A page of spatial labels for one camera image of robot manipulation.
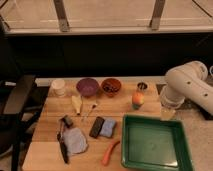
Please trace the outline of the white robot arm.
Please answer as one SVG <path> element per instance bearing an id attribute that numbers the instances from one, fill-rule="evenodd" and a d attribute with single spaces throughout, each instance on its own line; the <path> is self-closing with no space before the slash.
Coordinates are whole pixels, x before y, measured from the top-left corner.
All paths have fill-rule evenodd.
<path id="1" fill-rule="evenodd" d="M 160 102 L 169 109 L 178 109 L 190 99 L 200 107 L 206 120 L 213 120 L 213 86 L 206 83 L 208 69 L 200 61 L 191 61 L 169 69 Z"/>

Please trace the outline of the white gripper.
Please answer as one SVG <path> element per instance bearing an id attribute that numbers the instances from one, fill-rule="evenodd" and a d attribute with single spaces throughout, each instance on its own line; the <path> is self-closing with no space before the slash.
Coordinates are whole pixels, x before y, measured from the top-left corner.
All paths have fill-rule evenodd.
<path id="1" fill-rule="evenodd" d="M 174 109 L 178 109 L 183 104 L 184 100 L 185 97 L 171 87 L 164 87 L 160 93 L 160 101 L 162 105 L 167 108 L 162 108 L 161 119 L 171 120 L 176 113 Z"/>

